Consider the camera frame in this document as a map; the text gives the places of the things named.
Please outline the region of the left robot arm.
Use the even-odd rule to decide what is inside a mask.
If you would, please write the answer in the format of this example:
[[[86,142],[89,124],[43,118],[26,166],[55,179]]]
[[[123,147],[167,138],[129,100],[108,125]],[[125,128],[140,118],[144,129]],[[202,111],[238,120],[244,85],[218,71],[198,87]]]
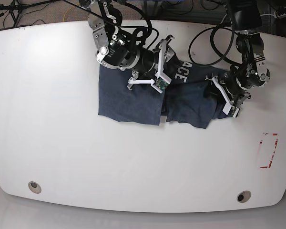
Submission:
[[[270,80],[270,71],[266,66],[264,42],[257,32],[262,26],[257,2],[229,0],[226,9],[242,62],[235,63],[226,55],[219,54],[219,57],[231,65],[230,71],[222,76],[211,74],[206,76],[206,80],[211,81],[215,96],[224,100],[223,113],[237,117],[241,104],[251,97],[249,90],[265,86]]]

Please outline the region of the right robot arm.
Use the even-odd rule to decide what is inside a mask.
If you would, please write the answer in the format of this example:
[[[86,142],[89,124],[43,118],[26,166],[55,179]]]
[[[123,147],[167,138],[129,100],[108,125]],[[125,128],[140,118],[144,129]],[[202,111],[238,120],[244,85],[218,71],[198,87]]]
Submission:
[[[155,30],[151,21],[141,9],[127,1],[119,0],[117,3],[135,10],[147,25],[133,26],[133,32],[128,32],[127,26],[122,25],[121,12],[112,5],[112,1],[79,1],[80,8],[89,13],[88,23],[97,49],[96,60],[109,69],[130,69],[129,90],[136,84],[148,84],[161,94],[172,81],[167,75],[167,63],[175,56],[169,46],[173,36],[168,35],[150,50],[145,44]]]

